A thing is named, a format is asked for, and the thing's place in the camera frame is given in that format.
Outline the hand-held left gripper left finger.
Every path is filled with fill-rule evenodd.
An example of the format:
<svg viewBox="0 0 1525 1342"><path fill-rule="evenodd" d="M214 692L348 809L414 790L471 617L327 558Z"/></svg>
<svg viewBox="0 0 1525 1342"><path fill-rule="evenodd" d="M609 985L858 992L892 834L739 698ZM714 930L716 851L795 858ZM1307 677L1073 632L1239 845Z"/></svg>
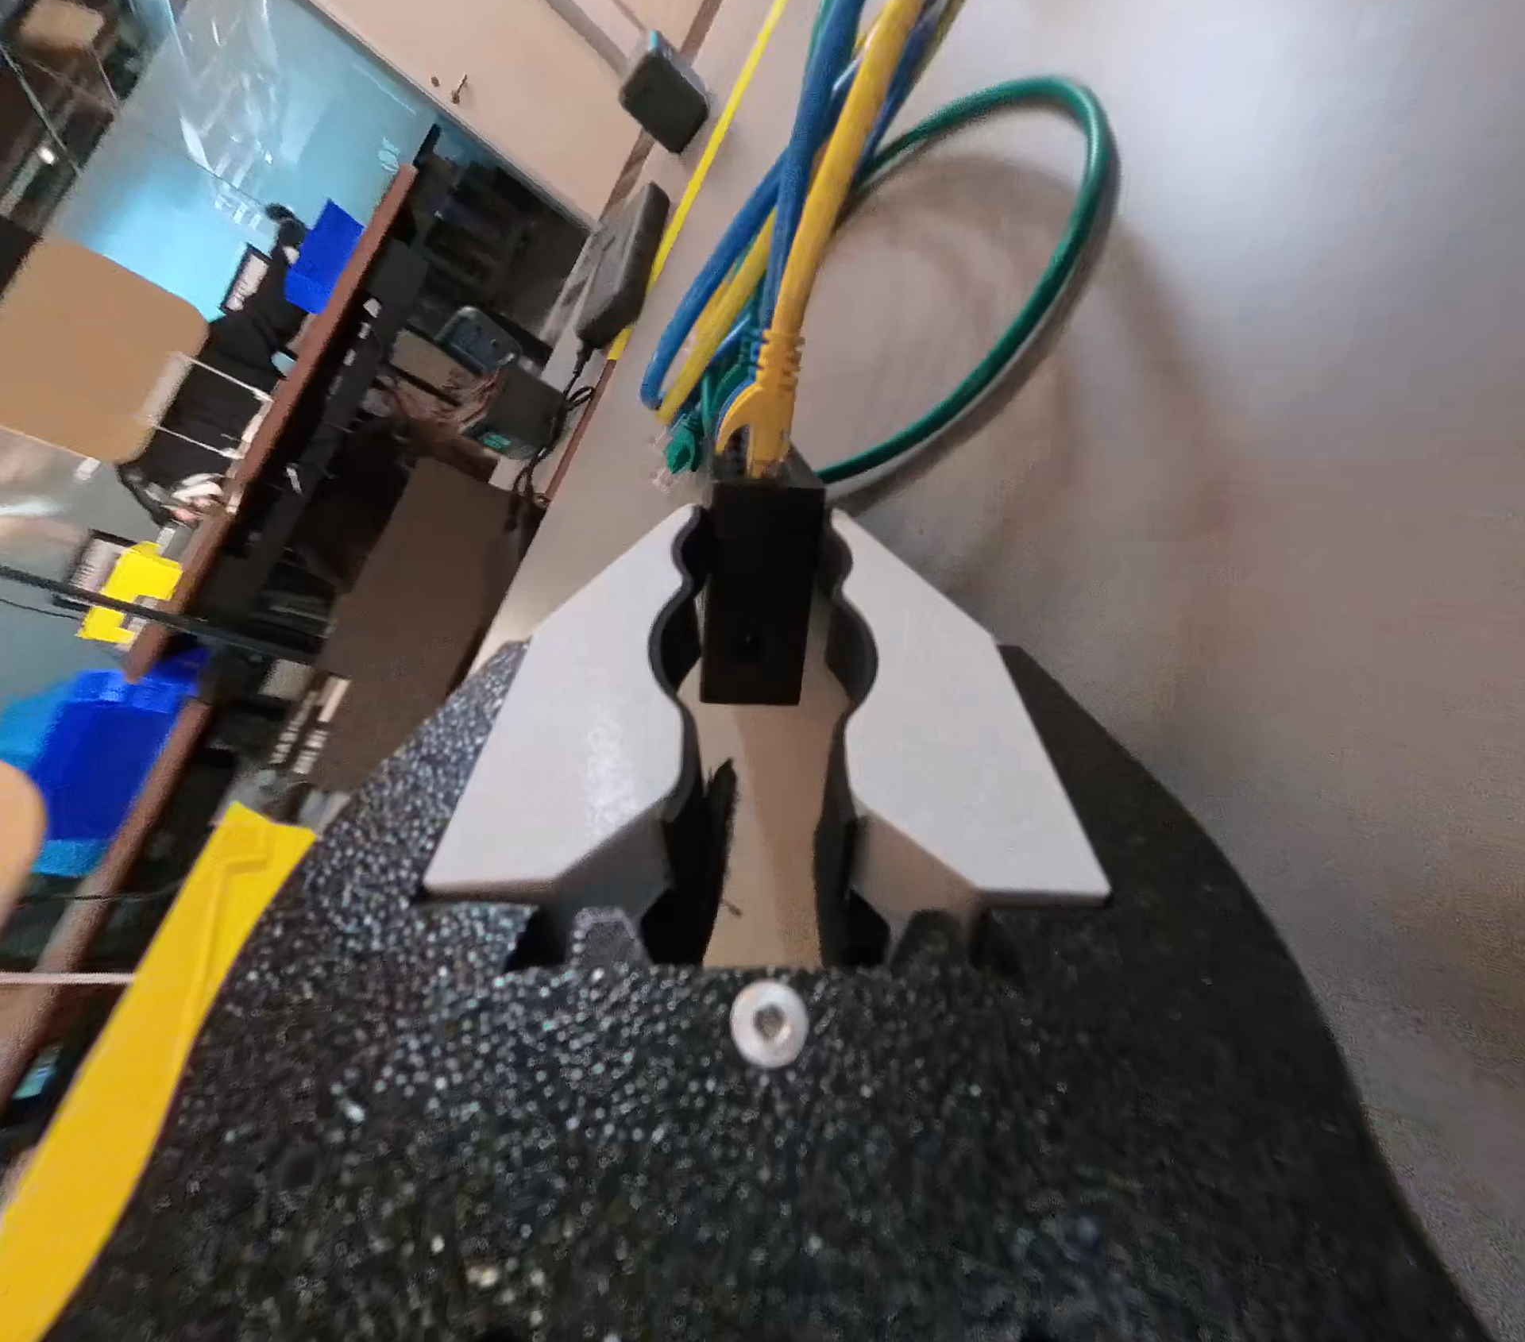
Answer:
<svg viewBox="0 0 1525 1342"><path fill-rule="evenodd" d="M709 902L710 813L680 688L701 660L703 509L682 505L527 641L424 877L441 898Z"/></svg>

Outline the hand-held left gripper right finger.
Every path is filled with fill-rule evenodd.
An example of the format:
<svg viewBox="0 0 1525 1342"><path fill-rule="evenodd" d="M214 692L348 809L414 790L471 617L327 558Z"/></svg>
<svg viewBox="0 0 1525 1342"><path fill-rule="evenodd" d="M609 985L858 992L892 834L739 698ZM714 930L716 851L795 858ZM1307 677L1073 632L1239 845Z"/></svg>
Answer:
<svg viewBox="0 0 1525 1342"><path fill-rule="evenodd" d="M1099 906L1111 881L995 638L846 513L837 621L867 647L843 747L848 887L877 913Z"/></svg>

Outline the black ethernet switch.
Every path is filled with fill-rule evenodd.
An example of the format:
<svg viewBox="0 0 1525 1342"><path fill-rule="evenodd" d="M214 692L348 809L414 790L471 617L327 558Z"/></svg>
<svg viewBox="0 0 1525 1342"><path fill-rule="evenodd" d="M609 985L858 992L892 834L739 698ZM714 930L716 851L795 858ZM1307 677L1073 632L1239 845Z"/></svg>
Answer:
<svg viewBox="0 0 1525 1342"><path fill-rule="evenodd" d="M703 590L705 704L799 704L826 522L826 485L797 453L758 477L739 451L718 456Z"/></svg>

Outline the yellow plastic bin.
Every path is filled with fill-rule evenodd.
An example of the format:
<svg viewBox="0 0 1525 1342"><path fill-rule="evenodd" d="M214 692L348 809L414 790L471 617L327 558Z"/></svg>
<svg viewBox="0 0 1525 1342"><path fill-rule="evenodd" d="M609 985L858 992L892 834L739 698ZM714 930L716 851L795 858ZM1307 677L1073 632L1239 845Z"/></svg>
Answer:
<svg viewBox="0 0 1525 1342"><path fill-rule="evenodd" d="M242 804L218 824L6 1204L5 1340L44 1338L105 1253L227 974L314 843Z"/></svg>

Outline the black battery charger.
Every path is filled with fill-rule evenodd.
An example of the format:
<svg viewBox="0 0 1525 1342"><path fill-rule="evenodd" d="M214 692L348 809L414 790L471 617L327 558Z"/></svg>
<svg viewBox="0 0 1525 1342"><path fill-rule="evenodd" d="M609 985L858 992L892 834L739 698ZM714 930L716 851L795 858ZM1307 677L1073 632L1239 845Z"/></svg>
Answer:
<svg viewBox="0 0 1525 1342"><path fill-rule="evenodd" d="M544 341L476 305L461 305L435 343L476 375L458 403L465 436L522 460L556 445L567 417L565 390L544 377Z"/></svg>

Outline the black light stand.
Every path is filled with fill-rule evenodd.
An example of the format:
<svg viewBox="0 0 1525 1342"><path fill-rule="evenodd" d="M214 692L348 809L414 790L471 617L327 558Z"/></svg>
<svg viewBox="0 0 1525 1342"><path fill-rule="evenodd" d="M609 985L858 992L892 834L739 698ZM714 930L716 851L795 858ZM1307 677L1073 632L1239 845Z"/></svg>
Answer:
<svg viewBox="0 0 1525 1342"><path fill-rule="evenodd" d="M318 653L312 647L301 647L290 638L271 636L267 632L246 632L231 626L220 626L207 617L188 615L159 605L146 605L142 602L107 596L101 590L91 590L80 585L69 585L56 577L39 575L29 570L3 564L3 579L14 585L46 590L52 596L78 602L86 607L105 607L122 615L142 619L148 626L174 630L190 638L199 638L207 643L220 643L239 647L261 656L290 660L299 666L316 666Z"/></svg>

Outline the brown wooden desk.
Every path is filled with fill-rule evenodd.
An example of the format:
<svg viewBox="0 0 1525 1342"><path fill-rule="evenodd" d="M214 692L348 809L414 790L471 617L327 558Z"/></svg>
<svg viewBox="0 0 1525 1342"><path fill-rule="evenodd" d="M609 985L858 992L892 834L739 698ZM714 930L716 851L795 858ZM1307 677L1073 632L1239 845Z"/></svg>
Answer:
<svg viewBox="0 0 1525 1342"><path fill-rule="evenodd" d="M420 175L418 162L401 164L329 307L307 322L297 360L237 460L222 505L190 538L165 609L193 615L207 600L227 611L250 607L282 556L418 298L425 273L412 219ZM124 660L129 681L159 666L171 636L142 628Z"/></svg>
<svg viewBox="0 0 1525 1342"><path fill-rule="evenodd" d="M188 766L203 741L214 707L186 700L150 768L139 796L101 862L67 902L67 911L48 934L31 970L5 972L3 981L3 1104L22 1085L52 1026L63 992L76 983L82 962L110 915L108 904L125 894L125 883L140 860L146 839L163 821Z"/></svg>

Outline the blue plastic bins stack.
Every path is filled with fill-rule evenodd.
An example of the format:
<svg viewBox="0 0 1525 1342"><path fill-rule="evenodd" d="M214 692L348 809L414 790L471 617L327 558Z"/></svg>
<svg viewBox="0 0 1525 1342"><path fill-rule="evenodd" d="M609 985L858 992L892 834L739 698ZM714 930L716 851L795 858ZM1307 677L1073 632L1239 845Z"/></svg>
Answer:
<svg viewBox="0 0 1525 1342"><path fill-rule="evenodd" d="M23 770L46 804L35 873L90 875L114 843L150 770L197 694L210 649L163 658L144 679L82 670L18 700L3 715L3 760Z"/></svg>

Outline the small yellow bin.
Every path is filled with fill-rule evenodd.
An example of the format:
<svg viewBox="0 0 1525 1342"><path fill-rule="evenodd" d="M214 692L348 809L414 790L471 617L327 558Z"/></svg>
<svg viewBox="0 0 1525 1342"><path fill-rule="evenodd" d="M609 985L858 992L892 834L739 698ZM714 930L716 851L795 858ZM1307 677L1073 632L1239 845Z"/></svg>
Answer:
<svg viewBox="0 0 1525 1342"><path fill-rule="evenodd" d="M129 545L112 554L114 562L99 583L84 583L110 600L127 600L135 605L157 607L173 598L182 581L182 564L161 551L156 541ZM137 641L146 621L114 607L93 604L86 609L76 636L84 641L125 651Z"/></svg>

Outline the black power adapter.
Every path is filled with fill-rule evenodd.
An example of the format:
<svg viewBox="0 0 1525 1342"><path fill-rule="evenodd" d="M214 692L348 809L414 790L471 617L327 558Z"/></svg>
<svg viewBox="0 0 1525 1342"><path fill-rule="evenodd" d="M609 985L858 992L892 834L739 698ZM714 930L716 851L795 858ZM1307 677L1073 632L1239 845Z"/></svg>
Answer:
<svg viewBox="0 0 1525 1342"><path fill-rule="evenodd" d="M671 207L667 190L648 183L592 236L573 319L586 354L607 353L639 319Z"/></svg>

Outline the large wooden screen board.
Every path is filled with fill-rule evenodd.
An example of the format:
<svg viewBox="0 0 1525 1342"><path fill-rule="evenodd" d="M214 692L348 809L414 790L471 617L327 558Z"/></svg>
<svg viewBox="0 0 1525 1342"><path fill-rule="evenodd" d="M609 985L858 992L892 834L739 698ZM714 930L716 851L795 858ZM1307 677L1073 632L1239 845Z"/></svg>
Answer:
<svg viewBox="0 0 1525 1342"><path fill-rule="evenodd" d="M23 894L27 892L33 868L46 841L48 809L42 790L33 777L10 764L0 764L3 773L3 890L0 917L8 924Z"/></svg>

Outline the small blue bin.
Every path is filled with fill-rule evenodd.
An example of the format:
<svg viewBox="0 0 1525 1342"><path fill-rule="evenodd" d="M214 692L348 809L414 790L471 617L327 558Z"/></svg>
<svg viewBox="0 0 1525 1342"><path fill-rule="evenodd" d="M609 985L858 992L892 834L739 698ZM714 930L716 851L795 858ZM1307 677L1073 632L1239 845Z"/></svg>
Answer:
<svg viewBox="0 0 1525 1342"><path fill-rule="evenodd" d="M318 220L297 249L297 258L290 264L284 298L307 315L325 311L363 234L361 220L333 198L325 200Z"/></svg>

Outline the small wooden screen board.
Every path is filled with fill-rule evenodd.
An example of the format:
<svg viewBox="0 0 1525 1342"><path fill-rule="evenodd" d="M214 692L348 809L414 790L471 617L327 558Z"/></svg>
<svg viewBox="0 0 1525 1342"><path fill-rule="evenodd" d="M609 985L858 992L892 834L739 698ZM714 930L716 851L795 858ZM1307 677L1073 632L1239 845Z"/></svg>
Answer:
<svg viewBox="0 0 1525 1342"><path fill-rule="evenodd" d="M180 294L76 241L40 239L3 298L3 428L131 462L208 332Z"/></svg>

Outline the yellow tape strip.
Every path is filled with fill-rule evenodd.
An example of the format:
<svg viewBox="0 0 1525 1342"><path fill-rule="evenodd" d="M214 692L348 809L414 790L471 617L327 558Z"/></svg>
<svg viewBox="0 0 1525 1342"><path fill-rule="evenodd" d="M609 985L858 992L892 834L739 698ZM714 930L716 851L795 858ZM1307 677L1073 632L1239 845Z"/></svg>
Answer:
<svg viewBox="0 0 1525 1342"><path fill-rule="evenodd" d="M633 302L631 303L624 303L624 302L620 303L620 309L618 309L618 315L616 315L618 332L612 337L612 343L603 349L610 360L620 360L620 356L622 356L622 353L626 349L626 343L631 337L633 324L639 319L639 313L641 313L641 309L643 309L643 305L646 302L646 296L650 294L652 286L661 279L665 264L671 258L673 249L678 243L678 236L680 236L682 228L686 226L690 213L695 207L699 192L703 190L705 183L712 175L712 169L714 169L716 160L718 160L718 152L722 151L724 143L727 141L727 135L729 135L729 132L731 132L731 128L735 124L735 117L743 107L743 100L746 98L746 94L748 94L748 90L752 86L754 75L758 73L758 68L760 68L761 60L765 58L769 43L771 43L775 32L778 30L778 26L780 26L780 22L784 18L788 5L790 5L790 0L773 0L773 5L769 7L767 17L763 18L763 22L761 22L761 26L758 30L754 45L752 45L752 49L750 49L739 75L735 77L735 85L733 85L733 88L731 88L731 92L727 96L727 101L726 101L722 113L712 122L710 137L705 143L705 149L701 152L697 168L693 169L693 173L692 173L692 177L688 181L688 186L684 188L684 192L682 192L682 196L678 200L678 207L667 219L667 222L663 226L663 232L660 236L660 241L658 241L658 249L654 251L652 260L646 266L646 271L639 273L639 285L635 285Z"/></svg>

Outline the black battery pack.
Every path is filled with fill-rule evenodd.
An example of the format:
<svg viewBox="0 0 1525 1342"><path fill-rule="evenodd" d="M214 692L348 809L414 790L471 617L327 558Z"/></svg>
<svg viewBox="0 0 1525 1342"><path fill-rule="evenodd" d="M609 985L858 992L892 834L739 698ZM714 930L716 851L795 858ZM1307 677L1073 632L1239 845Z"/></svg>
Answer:
<svg viewBox="0 0 1525 1342"><path fill-rule="evenodd" d="M620 77L618 100L641 130L673 154L684 154L712 118L709 85L660 30L639 37Z"/></svg>

